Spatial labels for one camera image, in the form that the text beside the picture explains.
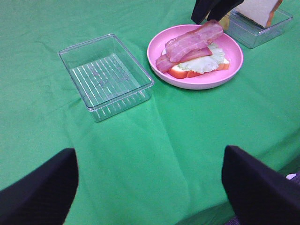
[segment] table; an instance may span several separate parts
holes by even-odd
[[[238,74],[210,90],[160,80],[146,49],[160,31],[193,24],[193,0],[0,2],[0,189],[63,148],[76,149],[79,186],[66,225],[221,225],[234,215],[221,183],[234,144],[281,173],[299,166],[298,0],[287,31],[240,45]],[[152,97],[100,123],[57,52],[115,33],[155,80]]]

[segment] bacon strip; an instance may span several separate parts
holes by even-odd
[[[203,26],[192,30],[165,44],[166,54],[170,62],[179,62],[192,50],[207,47],[223,34],[223,28],[216,20],[210,20]]]
[[[156,67],[160,72],[164,73],[180,62],[185,62],[188,60],[192,60],[192,59],[199,58],[202,56],[207,56],[207,55],[212,55],[212,52],[209,49],[209,47],[205,47],[205,48],[199,49],[199,50],[197,50],[197,49],[191,50],[189,53],[184,55],[179,62],[171,62],[169,60],[167,54],[163,54],[158,59],[156,59]]]

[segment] pink plate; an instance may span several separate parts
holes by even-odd
[[[161,73],[156,68],[155,60],[161,55],[162,51],[164,50],[165,43],[170,39],[175,38],[178,35],[184,34],[188,31],[194,30],[197,27],[199,27],[199,25],[194,24],[170,27],[158,33],[148,45],[147,57],[151,68],[157,76],[176,87],[194,90],[217,87],[229,81],[238,72],[243,64],[243,52],[240,46],[227,34],[223,34],[214,43],[223,48],[225,57],[230,61],[229,70],[212,71],[200,76],[191,78],[187,77],[184,79],[177,79],[169,75],[168,73]]]

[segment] bread slice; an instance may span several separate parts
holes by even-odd
[[[271,26],[274,12],[282,0],[244,0],[236,11],[266,28]]]

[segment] clear plastic container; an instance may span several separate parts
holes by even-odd
[[[114,34],[65,48],[59,56],[96,122],[151,97],[153,79]]]
[[[255,48],[284,33],[286,25],[293,16],[281,9],[277,9],[268,28],[263,28],[246,18],[235,9],[226,15],[229,18],[229,27],[225,30],[232,38],[238,40],[248,48]]]

